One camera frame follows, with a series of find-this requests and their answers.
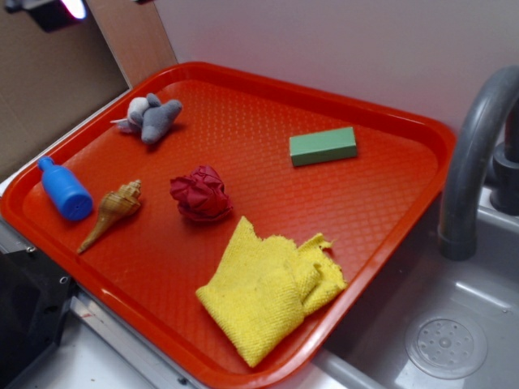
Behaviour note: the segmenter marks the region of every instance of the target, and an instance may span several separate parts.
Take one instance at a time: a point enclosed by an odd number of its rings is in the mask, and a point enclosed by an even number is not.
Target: yellow cloth
[[[346,288],[341,268],[322,251],[331,245],[321,233],[299,248],[281,236],[263,240],[245,217],[239,221],[196,296],[250,367]]]

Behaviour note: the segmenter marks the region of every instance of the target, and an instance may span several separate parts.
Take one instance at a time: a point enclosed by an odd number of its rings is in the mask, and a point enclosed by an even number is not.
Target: conch shell
[[[81,244],[78,253],[83,253],[90,247],[107,229],[125,216],[133,215],[140,207],[140,180],[132,181],[128,185],[122,185],[117,192],[105,194],[99,204],[99,215],[93,230]]]

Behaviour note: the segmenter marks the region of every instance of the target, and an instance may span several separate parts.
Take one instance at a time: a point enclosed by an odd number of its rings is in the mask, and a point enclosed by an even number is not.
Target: plush toy
[[[136,97],[130,103],[127,119],[114,121],[121,132],[141,134],[146,144],[158,142],[171,128],[171,124],[182,111],[182,103],[170,100],[162,104],[153,93]]]
[[[128,114],[125,119],[113,120],[112,123],[117,124],[118,129],[126,134],[138,134],[142,130],[142,126],[138,125],[131,119],[133,113],[142,115],[149,108],[148,99],[146,97],[136,97],[128,106]]]
[[[132,112],[130,120],[142,128],[141,139],[146,144],[154,144],[171,128],[171,124],[182,111],[182,103],[170,100],[162,104],[157,96],[149,93],[146,96],[149,108],[144,113]]]

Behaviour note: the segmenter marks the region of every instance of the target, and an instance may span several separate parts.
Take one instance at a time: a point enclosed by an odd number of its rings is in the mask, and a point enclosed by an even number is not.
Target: red crumpled cloth
[[[223,181],[211,166],[199,166],[191,175],[170,183],[169,192],[178,201],[178,211],[191,220],[219,220],[233,209]]]

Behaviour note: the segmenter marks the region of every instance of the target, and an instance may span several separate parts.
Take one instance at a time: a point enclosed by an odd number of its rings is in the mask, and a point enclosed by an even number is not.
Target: sink
[[[436,200],[324,345],[366,377],[347,387],[519,382],[519,220],[480,206],[477,254],[458,262],[438,250],[439,212]]]

